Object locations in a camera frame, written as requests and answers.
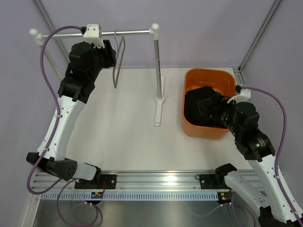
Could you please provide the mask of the black shorts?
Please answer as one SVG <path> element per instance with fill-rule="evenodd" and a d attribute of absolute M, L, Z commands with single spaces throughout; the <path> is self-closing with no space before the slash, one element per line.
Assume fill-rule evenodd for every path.
<path fill-rule="evenodd" d="M 192 125 L 225 129 L 220 114 L 229 99 L 209 86 L 190 90 L 185 94 L 184 117 Z"/>

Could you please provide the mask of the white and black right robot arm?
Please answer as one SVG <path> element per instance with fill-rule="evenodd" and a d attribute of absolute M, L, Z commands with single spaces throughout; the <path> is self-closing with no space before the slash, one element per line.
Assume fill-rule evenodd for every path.
<path fill-rule="evenodd" d="M 231 164 L 216 169 L 214 182 L 218 187 L 229 187 L 257 214 L 262 227 L 301 227 L 303 209 L 294 202 L 278 167 L 278 155 L 268 136 L 258 128 L 259 114 L 249 102 L 235 102 L 214 93 L 199 99 L 197 109 L 206 119 L 222 122 L 234 136 L 237 150 L 257 174 L 263 187 L 261 194 L 243 179 Z"/>

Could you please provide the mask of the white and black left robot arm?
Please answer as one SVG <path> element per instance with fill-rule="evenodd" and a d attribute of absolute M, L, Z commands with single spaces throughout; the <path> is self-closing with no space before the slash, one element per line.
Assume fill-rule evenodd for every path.
<path fill-rule="evenodd" d="M 58 90 L 58 107 L 36 152 L 29 152 L 26 161 L 39 170 L 62 180 L 77 178 L 82 188 L 98 188 L 102 177 L 99 167 L 80 163 L 66 156 L 67 145 L 79 114 L 95 88 L 102 69 L 116 65 L 116 52 L 109 40 L 104 47 L 81 42 L 69 53 L 69 64 Z"/>

